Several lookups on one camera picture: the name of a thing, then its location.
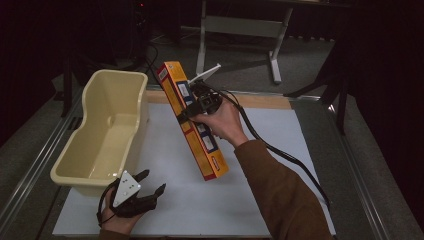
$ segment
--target brown jacket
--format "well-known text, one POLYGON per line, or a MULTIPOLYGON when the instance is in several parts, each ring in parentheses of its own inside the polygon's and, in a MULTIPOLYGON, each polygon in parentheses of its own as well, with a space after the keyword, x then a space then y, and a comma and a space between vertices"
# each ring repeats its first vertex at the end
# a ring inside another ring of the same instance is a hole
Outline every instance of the brown jacket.
MULTIPOLYGON (((315 194, 295 172, 276 161, 262 141, 248 141, 234 153, 273 239, 332 239, 315 194)), ((128 236, 101 230, 99 239, 128 236)))

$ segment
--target metal rail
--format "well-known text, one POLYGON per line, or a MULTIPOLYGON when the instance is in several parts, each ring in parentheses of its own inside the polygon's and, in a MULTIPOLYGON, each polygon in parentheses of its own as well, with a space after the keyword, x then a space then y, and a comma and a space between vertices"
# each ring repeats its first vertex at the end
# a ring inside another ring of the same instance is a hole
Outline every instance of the metal rail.
POLYGON ((67 126, 72 121, 73 114, 81 104, 81 94, 82 89, 80 89, 76 93, 73 101, 73 107, 69 111, 68 115, 59 120, 58 124, 56 125, 55 129, 53 130, 46 143, 44 144, 40 153, 37 155, 30 168, 27 170, 25 175, 16 185, 15 190, 13 191, 12 195, 9 197, 9 200, 3 207, 0 213, 0 239, 4 238, 4 235, 6 234, 10 225, 16 218, 16 215, 18 214, 19 210, 27 199, 33 186, 37 182, 40 174, 49 162, 53 151, 61 140, 63 134, 66 132, 67 126))

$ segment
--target cream plastic tub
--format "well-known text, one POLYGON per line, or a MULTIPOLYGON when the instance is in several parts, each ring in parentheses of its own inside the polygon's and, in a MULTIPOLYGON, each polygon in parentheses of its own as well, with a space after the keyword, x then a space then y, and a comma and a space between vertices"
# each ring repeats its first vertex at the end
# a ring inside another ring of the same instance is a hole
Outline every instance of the cream plastic tub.
POLYGON ((143 73, 93 74, 82 96, 82 124, 50 172, 56 184, 100 196, 124 170, 135 174, 149 116, 146 85, 143 73))

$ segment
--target dark background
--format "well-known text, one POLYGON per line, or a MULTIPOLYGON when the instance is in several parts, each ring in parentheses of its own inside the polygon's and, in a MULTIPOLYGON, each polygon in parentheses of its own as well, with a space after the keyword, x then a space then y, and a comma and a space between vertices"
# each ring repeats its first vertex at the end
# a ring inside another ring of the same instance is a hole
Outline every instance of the dark background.
MULTIPOLYGON (((199 2, 146 1, 149 9, 142 17, 150 22, 141 26, 140 33, 140 26, 135 24, 143 19, 133 15, 134 6, 130 7, 129 1, 106 1, 120 4, 120 8, 99 6, 94 1, 2 1, 0 145, 55 95, 51 79, 63 73, 65 57, 79 52, 111 65, 116 58, 142 57, 143 46, 132 44, 149 35, 150 24, 163 28, 178 41, 179 25, 199 25, 199 2)), ((278 18, 283 8, 263 14, 278 18)), ((217 13, 221 9, 219 5, 211 6, 211 11, 217 13)), ((233 13, 251 15, 249 7, 241 9, 233 13)), ((262 17, 260 7, 254 12, 262 17)), ((349 93, 355 96, 424 229, 422 13, 423 1, 412 0, 361 0, 349 11, 302 6, 293 12, 287 35, 305 41, 337 40, 317 81, 334 75, 348 76, 349 93)), ((82 73, 79 81, 83 84, 86 78, 87 73, 82 73)))

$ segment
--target gray carpet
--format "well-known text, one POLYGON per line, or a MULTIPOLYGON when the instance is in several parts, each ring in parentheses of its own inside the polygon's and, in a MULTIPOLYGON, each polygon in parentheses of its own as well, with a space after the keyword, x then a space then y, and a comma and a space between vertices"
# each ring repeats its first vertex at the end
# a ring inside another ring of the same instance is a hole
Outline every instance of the gray carpet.
MULTIPOLYGON (((172 43, 166 37, 154 39, 159 53, 155 66, 164 61, 180 61, 187 77, 192 78, 195 76, 198 35, 192 29, 183 35, 185 37, 180 44, 172 43)), ((233 91, 264 93, 287 93, 312 83, 333 45, 323 41, 285 40, 278 57, 283 83, 275 85, 267 64, 267 51, 274 44, 272 40, 251 37, 229 39, 212 34, 208 35, 207 43, 206 69, 216 63, 222 65, 207 80, 208 83, 233 91)), ((153 59, 155 50, 149 48, 148 55, 153 59)), ((155 84, 150 72, 148 75, 149 82, 155 84)), ((308 95, 319 96, 322 90, 316 89, 308 95)), ((37 159, 51 132, 63 121, 60 118, 61 106, 53 100, 47 102, 0 149, 2 209, 31 163, 37 159)), ((338 134, 332 115, 319 102, 293 100, 292 106, 301 123, 320 182, 332 201, 331 214, 338 239, 424 239, 356 108, 355 100, 348 98, 346 137, 338 134), (351 152, 343 148, 344 142, 349 144, 351 152), (352 156, 360 169, 360 179, 372 197, 373 207, 385 226, 383 236, 375 236, 364 211, 357 178, 349 163, 352 156)), ((77 109, 74 115, 81 115, 81 110, 77 109)), ((50 180, 49 171, 71 132, 64 131, 58 146, 47 157, 38 181, 31 186, 32 191, 2 239, 64 239, 51 233, 69 188, 56 186, 50 180)))

